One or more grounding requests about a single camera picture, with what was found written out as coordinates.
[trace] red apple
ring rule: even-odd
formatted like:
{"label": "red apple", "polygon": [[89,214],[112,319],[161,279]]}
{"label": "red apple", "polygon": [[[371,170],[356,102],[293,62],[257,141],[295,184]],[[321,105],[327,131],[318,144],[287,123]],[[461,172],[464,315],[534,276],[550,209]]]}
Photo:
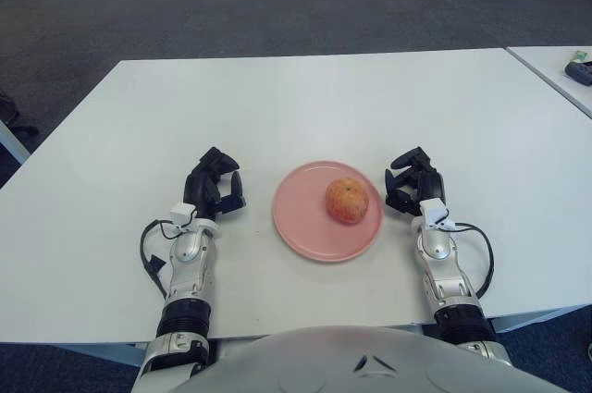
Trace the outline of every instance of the red apple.
{"label": "red apple", "polygon": [[368,209],[368,193],[355,178],[332,181],[325,192],[329,214],[341,222],[357,224]]}

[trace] plate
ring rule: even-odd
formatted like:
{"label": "plate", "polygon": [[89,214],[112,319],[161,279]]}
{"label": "plate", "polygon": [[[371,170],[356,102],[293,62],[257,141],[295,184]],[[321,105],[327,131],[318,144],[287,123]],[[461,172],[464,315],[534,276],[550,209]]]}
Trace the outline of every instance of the plate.
{"label": "plate", "polygon": [[[355,178],[369,196],[368,211],[357,224],[331,217],[325,204],[329,183]],[[358,170],[339,162],[319,161],[296,168],[279,184],[274,222],[280,236],[302,256],[322,262],[351,259],[372,245],[382,225],[382,200]]]}

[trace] white table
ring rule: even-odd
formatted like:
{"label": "white table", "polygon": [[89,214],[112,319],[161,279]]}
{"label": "white table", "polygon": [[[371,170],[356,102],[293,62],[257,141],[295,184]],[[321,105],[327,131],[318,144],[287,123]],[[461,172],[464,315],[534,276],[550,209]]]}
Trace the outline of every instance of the white table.
{"label": "white table", "polygon": [[588,53],[586,61],[592,61],[592,46],[510,47],[508,51],[592,118],[592,86],[584,86],[563,72],[576,51]]}
{"label": "white table", "polygon": [[[385,167],[417,145],[453,218],[492,241],[488,316],[592,302],[592,124],[504,50],[127,61],[0,190],[0,341],[151,340],[163,300],[139,236],[211,145],[239,161],[248,201],[219,218],[213,338],[431,322],[409,216],[387,208],[341,264],[292,252],[271,217],[296,166],[343,161],[384,195]],[[478,286],[485,246],[460,246]]]}

